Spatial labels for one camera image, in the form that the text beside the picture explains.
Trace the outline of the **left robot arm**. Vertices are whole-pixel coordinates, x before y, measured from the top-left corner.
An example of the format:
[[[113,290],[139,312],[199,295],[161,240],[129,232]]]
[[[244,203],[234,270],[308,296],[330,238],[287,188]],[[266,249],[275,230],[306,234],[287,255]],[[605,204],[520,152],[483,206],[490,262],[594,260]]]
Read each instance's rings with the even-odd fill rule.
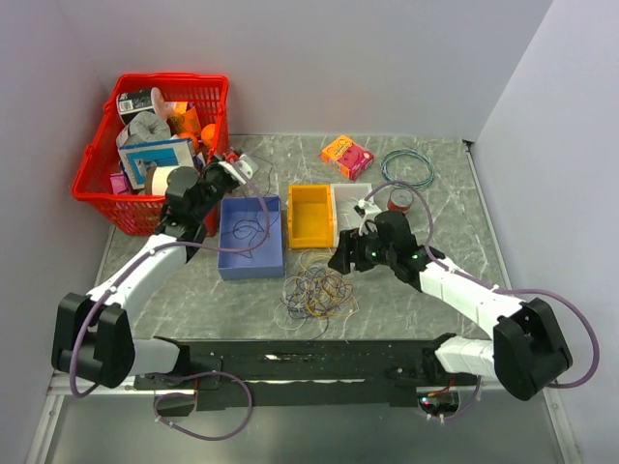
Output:
[[[206,236],[204,219],[224,196],[251,179],[245,159],[211,162],[203,170],[180,166],[166,176],[165,201],[153,235],[123,268],[85,295],[67,294],[58,305],[51,364],[77,382],[116,388],[126,378],[157,374],[172,389],[191,377],[188,347],[175,340],[138,339],[133,320],[168,277],[185,266]]]

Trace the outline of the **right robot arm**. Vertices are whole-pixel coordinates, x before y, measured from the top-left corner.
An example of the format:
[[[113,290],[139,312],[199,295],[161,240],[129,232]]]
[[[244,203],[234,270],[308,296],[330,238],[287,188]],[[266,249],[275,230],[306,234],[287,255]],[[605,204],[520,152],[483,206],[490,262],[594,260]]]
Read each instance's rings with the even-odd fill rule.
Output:
[[[439,342],[422,363],[433,385],[465,373],[494,378],[515,398],[528,400],[573,364],[548,303],[503,295],[471,280],[441,252],[418,244],[401,212],[383,212],[360,228],[341,231],[328,266],[342,275],[386,266],[398,280],[449,305],[486,334],[485,340],[450,335]]]

